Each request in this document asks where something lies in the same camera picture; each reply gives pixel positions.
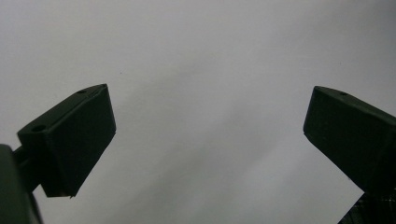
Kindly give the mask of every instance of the gray surface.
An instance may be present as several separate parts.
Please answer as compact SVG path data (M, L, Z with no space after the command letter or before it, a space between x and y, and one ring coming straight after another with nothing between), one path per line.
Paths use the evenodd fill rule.
M118 133L46 223L336 223L361 191L303 136L315 85L396 115L395 1L1 1L0 142L107 83Z

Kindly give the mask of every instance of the screw hole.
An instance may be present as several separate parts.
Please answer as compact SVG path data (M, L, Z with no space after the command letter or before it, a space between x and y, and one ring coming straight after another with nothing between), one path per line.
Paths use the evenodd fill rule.
M43 131L44 129L46 129L46 126L45 126L45 125L38 125L38 126L35 126L35 127L32 129L32 132L38 133L38 132Z

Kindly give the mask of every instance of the black plastic part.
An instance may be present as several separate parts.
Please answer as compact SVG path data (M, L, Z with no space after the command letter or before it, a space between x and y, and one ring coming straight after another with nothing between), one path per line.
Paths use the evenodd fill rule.
M20 169L22 184L28 192L33 192L40 184L41 166L37 159L28 157L27 150L19 147L14 151L14 159L16 160Z
M395 224L396 190L384 197L363 194L338 224Z
M42 223L35 198L25 190L11 148L0 145L0 223Z
M48 197L76 196L116 132L107 85L78 91L18 132Z
M392 193L396 118L342 91L315 87L304 134L362 190Z

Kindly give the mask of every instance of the white wall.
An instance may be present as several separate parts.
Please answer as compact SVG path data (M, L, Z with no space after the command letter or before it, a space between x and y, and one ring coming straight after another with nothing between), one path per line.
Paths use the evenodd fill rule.
M0 142L107 83L118 131L46 223L337 223L362 192L303 135L315 85L396 115L396 2L0 2Z

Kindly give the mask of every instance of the dark mechanical part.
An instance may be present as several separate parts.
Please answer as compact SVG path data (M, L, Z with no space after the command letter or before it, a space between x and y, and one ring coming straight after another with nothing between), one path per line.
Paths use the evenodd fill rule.
M9 146L0 145L0 223L41 223L35 200L21 182Z
M363 194L339 224L396 223L396 190L389 196L373 197Z
M396 118L342 91L315 87L304 134L364 192L396 186Z
M107 85L78 91L0 145L0 223L42 223L32 191L76 196L116 133Z
M18 132L22 148L17 153L22 152L16 154L17 160L32 163L29 170L40 175L39 181L29 184L41 183L48 197L76 196L115 132L107 85L89 87Z

